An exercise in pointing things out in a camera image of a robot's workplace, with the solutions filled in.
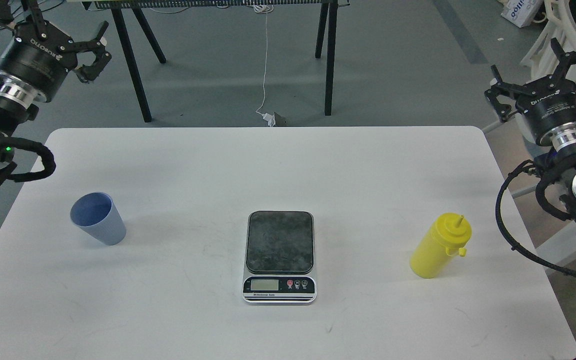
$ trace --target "gray floor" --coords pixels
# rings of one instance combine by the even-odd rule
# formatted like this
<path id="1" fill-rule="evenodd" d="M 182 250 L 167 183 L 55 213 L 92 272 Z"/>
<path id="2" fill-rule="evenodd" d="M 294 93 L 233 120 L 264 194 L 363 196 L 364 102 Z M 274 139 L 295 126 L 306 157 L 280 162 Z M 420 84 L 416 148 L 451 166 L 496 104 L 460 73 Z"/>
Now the gray floor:
<path id="1" fill-rule="evenodd" d="M 34 123 L 21 125 L 15 136 L 43 142 L 58 128 L 265 126 L 255 113 L 263 98 L 265 15 L 247 7 L 144 12 L 168 59 L 157 62 L 134 16 L 124 11 L 153 123 L 142 121 L 110 12 L 66 3 L 45 17 L 76 40 L 110 21 L 105 37 L 114 58 L 94 84 L 69 76 L 55 100 L 41 104 Z M 319 7 L 277 6 L 267 18 L 262 112 L 277 112 L 290 126 L 483 128 L 495 120 L 483 98 L 490 65 L 498 64 L 508 82 L 525 82 L 529 71 L 518 63 L 541 31 L 539 25 L 519 29 L 500 13 L 496 0 L 353 1 L 339 11 L 333 115 L 323 116 L 325 55 L 313 57 Z M 0 31 L 0 54 L 9 40 L 10 33 Z M 528 157 L 513 123 L 487 137 L 504 173 Z M 26 154 L 15 159 L 20 171 L 34 162 Z M 0 226 L 20 188 L 7 183 L 0 189 Z M 517 204 L 536 244 L 563 226 L 530 196 Z M 554 275 L 551 282 L 576 338 L 576 280 Z"/>

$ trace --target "yellow bottle cap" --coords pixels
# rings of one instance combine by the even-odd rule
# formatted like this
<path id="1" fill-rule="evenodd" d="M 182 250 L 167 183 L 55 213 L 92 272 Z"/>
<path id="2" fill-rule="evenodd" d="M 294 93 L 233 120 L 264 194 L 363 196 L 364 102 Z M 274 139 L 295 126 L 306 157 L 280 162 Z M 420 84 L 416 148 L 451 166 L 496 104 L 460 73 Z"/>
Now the yellow bottle cap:
<path id="1" fill-rule="evenodd" d="M 437 218 L 432 226 L 432 237 L 442 246 L 459 249 L 466 246 L 473 230 L 464 215 L 446 212 Z"/>

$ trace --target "blue plastic cup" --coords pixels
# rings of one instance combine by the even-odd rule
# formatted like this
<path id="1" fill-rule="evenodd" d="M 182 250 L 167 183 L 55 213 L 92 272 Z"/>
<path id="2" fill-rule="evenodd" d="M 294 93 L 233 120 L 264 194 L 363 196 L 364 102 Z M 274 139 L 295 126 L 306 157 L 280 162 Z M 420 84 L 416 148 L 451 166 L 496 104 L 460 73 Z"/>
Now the blue plastic cup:
<path id="1" fill-rule="evenodd" d="M 118 244 L 126 237 L 126 226 L 107 193 L 89 193 L 70 209 L 70 220 L 81 230 L 106 245 Z"/>

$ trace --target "bottle nozzle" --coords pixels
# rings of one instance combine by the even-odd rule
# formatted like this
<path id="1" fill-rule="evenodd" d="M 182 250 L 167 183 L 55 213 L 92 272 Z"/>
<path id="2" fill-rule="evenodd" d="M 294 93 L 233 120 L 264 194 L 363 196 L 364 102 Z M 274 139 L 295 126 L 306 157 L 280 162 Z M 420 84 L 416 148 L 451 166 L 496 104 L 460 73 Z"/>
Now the bottle nozzle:
<path id="1" fill-rule="evenodd" d="M 454 223 L 454 227 L 459 228 L 462 225 L 462 221 L 464 221 L 464 215 L 459 216 L 457 221 Z"/>

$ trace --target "power adapter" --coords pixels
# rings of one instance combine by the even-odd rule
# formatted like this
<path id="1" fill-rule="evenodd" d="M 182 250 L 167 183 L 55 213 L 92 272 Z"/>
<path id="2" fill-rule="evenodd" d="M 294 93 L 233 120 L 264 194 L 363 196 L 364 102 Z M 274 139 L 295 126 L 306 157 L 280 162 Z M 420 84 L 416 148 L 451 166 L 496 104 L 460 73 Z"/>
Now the power adapter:
<path id="1" fill-rule="evenodd" d="M 288 123 L 286 122 L 286 118 L 279 115 L 277 112 L 274 112 L 273 114 L 269 114 L 268 112 L 266 112 L 265 114 L 262 115 L 263 120 L 266 121 L 266 123 L 268 123 L 269 127 L 275 127 L 275 126 L 288 126 Z"/>

